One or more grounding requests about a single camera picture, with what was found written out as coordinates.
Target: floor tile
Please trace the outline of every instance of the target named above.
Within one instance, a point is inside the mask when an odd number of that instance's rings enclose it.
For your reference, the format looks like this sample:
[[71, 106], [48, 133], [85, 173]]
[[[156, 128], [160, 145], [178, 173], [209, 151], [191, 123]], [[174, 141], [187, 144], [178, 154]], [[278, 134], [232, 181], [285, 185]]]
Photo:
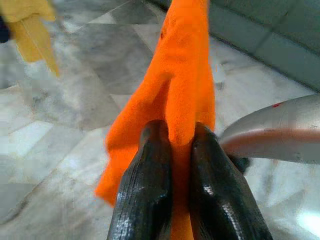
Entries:
[[73, 37], [111, 94], [132, 94], [137, 89], [152, 52], [131, 26], [90, 24]]
[[218, 58], [219, 62], [217, 63], [222, 64], [226, 72], [260, 64], [245, 53], [232, 48], [214, 37], [210, 37], [209, 39], [211, 56]]
[[287, 219], [288, 221], [296, 222], [305, 195], [306, 191], [304, 189], [297, 191], [271, 207], [262, 208], [261, 211], [268, 219]]
[[5, 184], [9, 182], [9, 179], [15, 172], [16, 160], [8, 155], [0, 155], [0, 183]]
[[57, 168], [74, 179], [95, 185], [108, 163], [104, 146], [108, 131], [109, 127], [89, 132]]
[[56, 34], [52, 42], [61, 76], [33, 99], [37, 118], [85, 130], [109, 125], [119, 108], [86, 56], [68, 34]]
[[267, 205], [276, 205], [291, 195], [305, 190], [310, 173], [311, 166], [308, 164], [279, 161], [273, 172]]
[[32, 191], [36, 185], [28, 183], [1, 183], [0, 184], [0, 224], [10, 214], [24, 197]]
[[110, 12], [117, 24], [158, 24], [156, 14], [142, 1], [133, 0]]
[[38, 184], [81, 141], [85, 133], [65, 126], [54, 126], [23, 158], [15, 161], [10, 183]]
[[161, 25], [159, 24], [135, 24], [134, 30], [140, 38], [145, 42], [149, 49], [154, 53], [159, 41], [161, 33]]
[[128, 0], [65, 0], [56, 1], [57, 14], [63, 17], [67, 25], [83, 26], [104, 15]]
[[112, 209], [93, 188], [54, 171], [0, 228], [1, 239], [105, 240]]
[[167, 13], [163, 11], [161, 8], [159, 8], [157, 5], [146, 2], [145, 5], [156, 15], [156, 18], [158, 19], [158, 23], [162, 25], [165, 21]]
[[298, 224], [282, 218], [268, 222], [269, 230], [274, 240], [319, 240], [310, 231], [305, 230]]
[[34, 114], [29, 106], [24, 103], [22, 94], [14, 97], [14, 101], [5, 104], [0, 111], [0, 136], [7, 136], [13, 131], [24, 127], [34, 121]]
[[0, 108], [6, 107], [21, 96], [22, 91], [17, 85], [0, 90]]
[[114, 20], [114, 18], [111, 16], [109, 12], [89, 22], [89, 24], [115, 24], [115, 23], [116, 21]]
[[[302, 227], [307, 228], [312, 232], [316, 232], [320, 238], [319, 228], [314, 229], [314, 226], [310, 221], [319, 221], [320, 216], [320, 192], [319, 192], [319, 181], [320, 181], [320, 166], [314, 165], [311, 167], [310, 175], [307, 178], [307, 184], [305, 188], [305, 196], [300, 206], [298, 217], [300, 218], [299, 224]], [[303, 219], [307, 219], [307, 224], [303, 224]]]
[[24, 157], [52, 127], [51, 123], [35, 121], [14, 131], [4, 140], [0, 154]]
[[17, 84], [21, 77], [21, 66], [15, 55], [14, 41], [0, 44], [0, 89], [6, 89]]
[[127, 105], [127, 102], [131, 98], [131, 95], [111, 95], [117, 106], [122, 110]]
[[266, 198], [270, 194], [274, 170], [275, 162], [272, 159], [265, 158], [251, 159], [251, 165], [246, 170], [245, 179], [259, 205], [266, 205]]
[[226, 127], [272, 104], [314, 94], [312, 90], [268, 71], [264, 65], [257, 65], [226, 75], [223, 90], [215, 93], [216, 114], [224, 119]]

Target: orange fabric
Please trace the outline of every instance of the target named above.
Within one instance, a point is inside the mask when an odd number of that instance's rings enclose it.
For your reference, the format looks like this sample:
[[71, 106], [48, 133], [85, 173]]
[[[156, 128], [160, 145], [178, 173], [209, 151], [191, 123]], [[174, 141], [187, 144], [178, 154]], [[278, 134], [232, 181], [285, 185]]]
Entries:
[[151, 120], [165, 120], [172, 146], [171, 239], [191, 240], [189, 166], [195, 123], [214, 128], [214, 84], [209, 64], [208, 0], [173, 0], [144, 80], [115, 120], [105, 144], [110, 161], [95, 190], [114, 205], [121, 177]]

